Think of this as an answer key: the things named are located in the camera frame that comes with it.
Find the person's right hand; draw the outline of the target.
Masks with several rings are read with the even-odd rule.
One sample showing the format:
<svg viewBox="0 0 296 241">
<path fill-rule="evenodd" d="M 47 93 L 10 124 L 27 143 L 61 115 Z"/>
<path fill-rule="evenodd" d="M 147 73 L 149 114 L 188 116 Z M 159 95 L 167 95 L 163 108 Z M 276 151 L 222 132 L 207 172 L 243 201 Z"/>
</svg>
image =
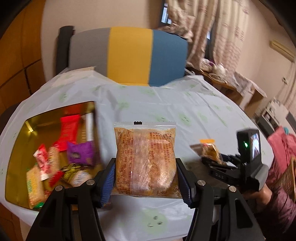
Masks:
<svg viewBox="0 0 296 241">
<path fill-rule="evenodd" d="M 264 186 L 259 190 L 259 192 L 244 192 L 243 197 L 246 200 L 255 200 L 257 210 L 261 210 L 269 204 L 271 201 L 273 192 L 269 187 L 264 184 Z"/>
</svg>

